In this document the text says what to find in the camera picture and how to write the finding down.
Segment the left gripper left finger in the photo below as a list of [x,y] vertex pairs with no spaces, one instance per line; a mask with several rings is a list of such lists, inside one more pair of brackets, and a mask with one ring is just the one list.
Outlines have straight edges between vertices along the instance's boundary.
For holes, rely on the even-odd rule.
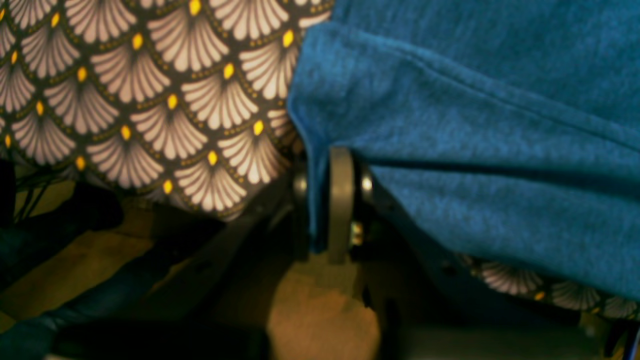
[[292,167],[290,198],[292,201],[291,242],[293,256],[297,262],[308,262],[310,253],[307,171],[306,160],[295,160]]

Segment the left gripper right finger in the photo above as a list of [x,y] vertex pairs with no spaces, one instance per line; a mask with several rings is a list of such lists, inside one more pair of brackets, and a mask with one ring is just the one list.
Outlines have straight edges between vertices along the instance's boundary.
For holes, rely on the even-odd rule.
[[329,150],[329,197],[327,215],[327,260],[345,263],[351,244],[355,202],[354,158],[349,148]]

